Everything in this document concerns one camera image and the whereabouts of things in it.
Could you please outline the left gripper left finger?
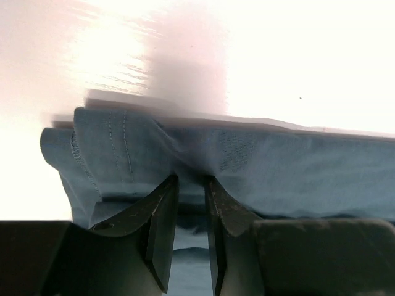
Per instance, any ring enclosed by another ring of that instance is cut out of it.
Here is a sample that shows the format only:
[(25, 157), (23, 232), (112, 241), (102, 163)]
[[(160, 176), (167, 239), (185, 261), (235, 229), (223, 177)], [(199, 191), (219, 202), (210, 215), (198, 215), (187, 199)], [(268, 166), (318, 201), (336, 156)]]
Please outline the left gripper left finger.
[(146, 197), (90, 229), (110, 240), (105, 263), (116, 293), (168, 291), (178, 195), (178, 176), (170, 175)]

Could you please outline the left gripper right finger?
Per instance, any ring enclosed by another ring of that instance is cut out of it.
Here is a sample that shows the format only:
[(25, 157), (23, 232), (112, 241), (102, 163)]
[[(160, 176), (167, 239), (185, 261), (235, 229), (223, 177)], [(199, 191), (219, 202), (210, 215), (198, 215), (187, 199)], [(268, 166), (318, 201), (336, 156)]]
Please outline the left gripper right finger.
[(214, 295), (264, 295), (256, 238), (260, 217), (213, 176), (204, 178), (210, 271)]

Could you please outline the blue-grey t shirt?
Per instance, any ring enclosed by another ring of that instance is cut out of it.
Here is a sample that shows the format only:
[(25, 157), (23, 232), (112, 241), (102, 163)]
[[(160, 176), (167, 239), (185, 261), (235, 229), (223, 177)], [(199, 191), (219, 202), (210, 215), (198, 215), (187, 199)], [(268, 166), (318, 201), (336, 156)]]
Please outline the blue-grey t shirt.
[(167, 123), (131, 110), (79, 107), (71, 128), (45, 128), (73, 222), (90, 228), (180, 180), (170, 295), (211, 295), (204, 189), (212, 175), (264, 218), (394, 220), (394, 143), (277, 133), (223, 123)]

